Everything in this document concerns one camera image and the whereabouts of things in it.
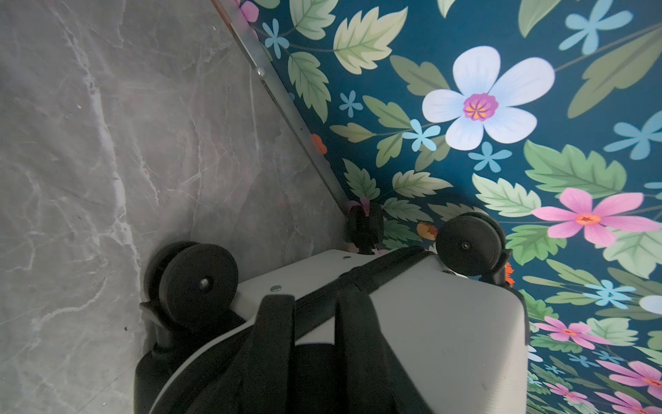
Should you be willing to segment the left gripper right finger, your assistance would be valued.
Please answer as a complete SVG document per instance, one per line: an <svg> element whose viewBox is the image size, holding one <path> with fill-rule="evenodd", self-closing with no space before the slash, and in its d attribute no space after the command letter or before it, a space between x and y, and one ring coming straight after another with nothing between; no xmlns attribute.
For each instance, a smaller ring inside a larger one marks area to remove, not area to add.
<svg viewBox="0 0 662 414"><path fill-rule="evenodd" d="M396 413L397 404L379 319L358 288L339 293L334 323L342 413Z"/></svg>

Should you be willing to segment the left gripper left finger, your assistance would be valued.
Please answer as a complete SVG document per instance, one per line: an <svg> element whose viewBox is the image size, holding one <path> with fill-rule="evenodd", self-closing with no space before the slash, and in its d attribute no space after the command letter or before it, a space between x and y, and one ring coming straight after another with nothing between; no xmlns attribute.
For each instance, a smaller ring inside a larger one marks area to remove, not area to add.
<svg viewBox="0 0 662 414"><path fill-rule="evenodd" d="M288 412L295 303L291 295L267 295L260 303L245 361L242 413Z"/></svg>

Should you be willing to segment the white hard-shell suitcase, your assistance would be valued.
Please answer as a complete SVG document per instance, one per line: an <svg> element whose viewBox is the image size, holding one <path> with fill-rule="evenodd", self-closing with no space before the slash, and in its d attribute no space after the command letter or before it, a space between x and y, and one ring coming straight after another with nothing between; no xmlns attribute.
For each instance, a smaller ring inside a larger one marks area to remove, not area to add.
<svg viewBox="0 0 662 414"><path fill-rule="evenodd" d="M179 241L145 275L155 344L137 413L525 413L529 314L500 225L445 222L435 251L377 255L383 210L354 207L357 253L240 281L215 244Z"/></svg>

